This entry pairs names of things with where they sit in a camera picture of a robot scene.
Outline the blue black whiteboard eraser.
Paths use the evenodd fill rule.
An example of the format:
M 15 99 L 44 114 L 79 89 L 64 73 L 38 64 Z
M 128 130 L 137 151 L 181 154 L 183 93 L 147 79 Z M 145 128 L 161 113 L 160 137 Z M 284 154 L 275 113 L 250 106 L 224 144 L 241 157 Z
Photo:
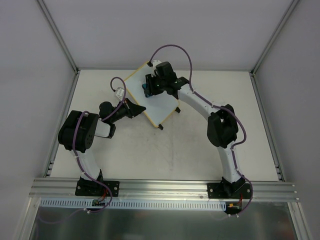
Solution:
M 142 84 L 142 88 L 146 98 L 149 98 L 152 96 L 147 83 Z

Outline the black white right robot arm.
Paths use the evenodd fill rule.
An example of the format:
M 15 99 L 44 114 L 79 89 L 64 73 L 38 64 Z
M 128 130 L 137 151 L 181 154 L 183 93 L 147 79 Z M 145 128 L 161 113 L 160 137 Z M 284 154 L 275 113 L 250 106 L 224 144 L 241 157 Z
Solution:
M 154 60 L 147 65 L 151 73 L 145 76 L 146 83 L 142 85 L 147 98 L 166 92 L 188 104 L 207 121 L 206 135 L 210 143 L 218 149 L 223 171 L 222 180 L 215 190 L 224 197 L 235 198 L 242 191 L 243 179 L 238 173 L 237 160 L 232 151 L 239 131 L 233 116 L 234 109 L 229 104 L 213 106 L 191 87 L 188 79 L 177 77 L 168 61 Z

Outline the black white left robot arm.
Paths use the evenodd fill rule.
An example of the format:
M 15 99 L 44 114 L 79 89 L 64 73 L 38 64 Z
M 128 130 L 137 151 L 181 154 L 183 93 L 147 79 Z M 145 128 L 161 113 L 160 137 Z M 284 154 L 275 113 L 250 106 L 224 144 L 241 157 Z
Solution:
M 134 118 L 147 108 L 134 104 L 128 98 L 113 106 L 105 101 L 99 105 L 99 113 L 72 110 L 58 133 L 58 143 L 76 159 L 81 171 L 75 194 L 99 196 L 109 191 L 105 188 L 102 170 L 90 150 L 95 137 L 111 139 L 116 131 L 115 122 L 124 117 Z

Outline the yellow framed whiteboard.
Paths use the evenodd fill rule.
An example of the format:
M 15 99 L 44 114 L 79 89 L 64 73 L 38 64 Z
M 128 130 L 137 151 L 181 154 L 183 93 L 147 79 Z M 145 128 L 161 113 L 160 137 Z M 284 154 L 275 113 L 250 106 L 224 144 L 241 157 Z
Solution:
M 163 92 L 156 96 L 145 97 L 142 85 L 146 83 L 146 75 L 152 72 L 152 68 L 144 63 L 135 70 L 124 82 L 126 92 L 132 97 L 137 105 L 146 107 L 144 114 L 151 124 L 162 130 L 163 122 L 173 113 L 180 103 L 173 96 Z

